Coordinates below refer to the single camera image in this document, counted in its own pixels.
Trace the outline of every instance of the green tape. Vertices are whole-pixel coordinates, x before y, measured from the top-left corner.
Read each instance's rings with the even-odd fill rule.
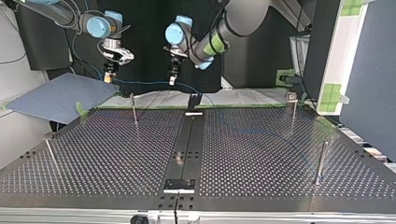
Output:
[[[84,109],[84,106],[80,102],[76,102],[76,110],[80,116],[84,117],[88,114],[88,111]]]
[[[204,48],[204,52],[208,55],[216,55],[217,53],[222,53],[225,51],[225,46],[223,45],[223,42],[221,41],[219,35],[215,35],[212,38],[212,45],[215,50],[212,49],[212,46],[210,46],[210,43],[206,45]]]
[[[4,102],[4,103],[1,105],[1,109],[2,109],[2,110],[8,110],[8,108],[7,108],[7,105],[8,105],[8,104],[9,104],[8,101]]]
[[[341,100],[341,84],[325,84],[319,104],[321,112],[335,112]]]
[[[289,106],[288,104],[265,104],[265,105],[198,105],[196,108],[198,109],[211,109],[211,108],[280,108]],[[98,107],[98,109],[125,109],[131,110],[133,109],[128,105],[104,105]],[[165,109],[187,109],[186,105],[156,105],[156,106],[136,106],[135,109],[138,110],[165,110]]]
[[[266,104],[266,105],[198,105],[198,109],[210,109],[210,108],[280,108],[289,106],[288,104]]]
[[[363,0],[345,0],[343,8],[341,9],[341,16],[359,16],[362,6]]]
[[[294,77],[296,74],[296,70],[289,69],[289,70],[277,70],[276,72],[276,86],[277,87],[292,87],[292,84],[286,84],[286,82],[281,81],[280,77]]]

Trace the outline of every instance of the wire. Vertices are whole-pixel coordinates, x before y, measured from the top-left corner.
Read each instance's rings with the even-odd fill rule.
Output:
[[[72,66],[69,66],[69,68],[70,68],[70,70],[72,70],[73,74],[75,75],[75,74],[76,74],[76,71],[73,69],[73,67],[72,67]]]
[[[301,3],[300,13],[299,13],[298,19],[297,19],[297,25],[296,25],[297,32],[298,32],[298,28],[300,26],[301,17],[302,17],[302,14],[303,14],[303,7],[304,7],[304,2]],[[312,106],[315,108],[315,110],[318,110],[318,107],[315,105],[314,100],[312,99],[312,96],[309,93],[308,88],[305,85],[305,80],[304,80],[304,77],[303,77],[303,71],[301,69],[300,60],[299,60],[300,53],[299,53],[298,45],[297,45],[297,43],[298,43],[297,35],[295,35],[294,38],[295,38],[295,45],[296,45],[296,57],[297,57],[298,70],[299,70],[299,73],[300,73],[300,78],[301,78],[301,80],[303,82],[303,85],[301,85],[301,87],[303,88],[303,91],[306,92],[306,95],[308,96],[309,100],[311,101]]]
[[[70,2],[72,2],[73,3],[73,5],[75,6],[75,8],[76,8],[76,10],[77,10],[77,13],[78,13],[78,15],[81,15],[81,10],[79,9],[79,7],[78,7],[78,5],[77,5],[77,3],[74,1],[74,0],[69,0]]]
[[[96,76],[92,76],[91,74],[90,74],[90,76],[95,77],[95,78],[98,78],[98,79],[99,79],[99,78],[102,79],[102,74],[99,72],[99,70],[98,70],[95,66],[93,66],[92,64],[90,64],[90,63],[88,63],[87,61],[83,60],[83,59],[82,59],[81,57],[79,57],[79,55],[77,54],[76,48],[75,48],[77,37],[78,37],[78,33],[76,33],[76,35],[74,36],[73,42],[72,42],[71,45],[70,45],[70,43],[69,43],[68,38],[66,38],[66,39],[67,39],[67,44],[68,44],[69,48],[72,50],[72,56],[73,56],[73,58],[75,58],[75,60],[81,65],[81,67],[83,68],[84,71],[85,71],[85,67],[84,67],[84,65],[82,65],[80,62],[87,64],[89,67],[91,67],[91,68],[95,71]]]
[[[84,13],[90,13],[90,12],[96,12],[96,13],[100,14],[101,16],[105,16],[105,13],[103,13],[103,12],[101,12],[99,10],[86,10],[86,11],[83,12],[83,14]]]
[[[139,85],[168,84],[168,82],[165,82],[165,81],[140,82],[140,81],[124,81],[124,80],[119,80],[119,79],[115,79],[115,80],[118,81],[118,82],[120,82],[120,83],[139,84]],[[186,85],[186,84],[184,84],[184,83],[176,82],[175,85],[182,86],[182,87],[186,87],[186,88],[188,88],[188,89],[190,89],[190,90],[192,90],[192,91],[194,91],[194,92],[196,92],[196,93],[202,94],[201,92],[199,92],[198,90],[196,90],[194,87],[191,87],[191,86]],[[222,115],[222,114],[220,113],[220,111],[217,109],[217,107],[216,107],[216,105],[214,104],[213,100],[212,100],[208,95],[205,95],[205,94],[204,94],[204,96],[205,96],[207,99],[209,99],[210,103],[211,103],[211,104],[214,106],[214,108],[216,109],[216,111],[217,111],[219,117],[220,117],[221,119],[225,120],[224,117],[223,117],[223,115]],[[297,153],[301,156],[301,158],[302,158],[302,160],[304,161],[305,165],[306,165],[306,166],[309,168],[309,170],[311,171],[311,173],[312,173],[313,175],[316,175],[315,169],[313,168],[312,164],[307,160],[306,155],[305,155],[297,146],[295,146],[291,141],[289,141],[288,139],[284,138],[284,137],[283,137],[282,135],[280,135],[279,133],[274,133],[274,132],[272,132],[272,131],[270,131],[270,130],[262,129],[262,128],[260,128],[260,129],[237,130],[237,129],[235,129],[235,127],[234,127],[233,125],[229,124],[228,122],[224,121],[224,123],[226,123],[232,130],[235,130],[235,131],[237,131],[238,133],[267,133],[267,134],[270,134],[270,135],[272,135],[272,136],[277,137],[277,138],[280,139],[281,141],[283,141],[283,142],[285,142],[286,144],[288,144],[289,146],[291,146],[294,150],[296,150]]]
[[[16,62],[19,62],[20,60],[22,60],[24,57],[26,57],[26,52],[24,52],[24,54],[19,59],[8,61],[8,62],[0,62],[0,64],[16,63]]]
[[[85,2],[85,9],[86,9],[86,11],[88,11],[88,2],[87,2],[87,0],[84,0],[84,2]]]

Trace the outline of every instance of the black panel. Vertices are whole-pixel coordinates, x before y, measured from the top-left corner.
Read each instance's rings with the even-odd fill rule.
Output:
[[[87,2],[89,10],[97,10],[98,6],[96,0],[78,0],[76,3],[80,10],[85,10],[86,6],[84,2]],[[65,29],[65,33],[68,39],[68,45],[72,46],[73,38],[76,35],[76,31]],[[100,54],[100,52],[96,48],[96,44],[99,39],[90,36],[89,34],[82,34],[76,38],[75,50],[76,53],[81,59],[90,63],[94,67],[96,67],[100,72],[103,72],[103,64],[106,62],[105,57]],[[76,71],[76,74],[83,75],[86,77],[97,77],[97,73],[94,69],[88,66],[86,63],[78,62],[76,59],[74,60],[72,67]],[[66,67],[65,69],[56,69],[49,70],[47,74],[49,75],[49,79],[54,79],[66,72],[71,72],[71,70]]]
[[[370,3],[361,30],[341,121],[396,161],[396,1]]]
[[[295,28],[273,7],[254,35],[232,40],[225,77],[235,88],[274,87],[276,71],[293,67],[290,36]]]
[[[19,7],[16,18],[32,70],[70,66],[63,28],[26,7]]]
[[[311,97],[318,99],[326,68],[340,0],[318,0],[306,56],[304,81]]]

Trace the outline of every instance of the black metal bracket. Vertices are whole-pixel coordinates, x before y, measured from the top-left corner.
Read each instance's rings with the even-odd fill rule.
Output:
[[[163,192],[193,194],[195,192],[195,180],[167,179]]]
[[[198,110],[198,106],[202,101],[201,93],[193,93],[190,95],[189,105],[187,107],[186,116],[203,115],[202,111]]]
[[[134,216],[131,218],[131,224],[149,224],[149,219],[144,216]]]
[[[60,133],[46,133],[43,136],[44,141],[50,141],[59,138],[61,135]]]

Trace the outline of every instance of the black curtain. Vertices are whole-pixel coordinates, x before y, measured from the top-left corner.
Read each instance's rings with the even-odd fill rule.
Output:
[[[114,10],[123,14],[124,24],[131,28],[123,33],[122,44],[130,49],[135,59],[120,68],[118,79],[125,81],[168,81],[169,53],[164,31],[176,15],[193,18],[192,32],[203,38],[210,29],[221,5],[217,0],[98,0],[99,9]],[[222,56],[205,71],[194,68],[190,60],[182,64],[177,82],[194,87],[200,92],[216,92],[220,89]],[[168,85],[120,84],[123,95],[169,89]],[[187,88],[176,89],[191,92]]]

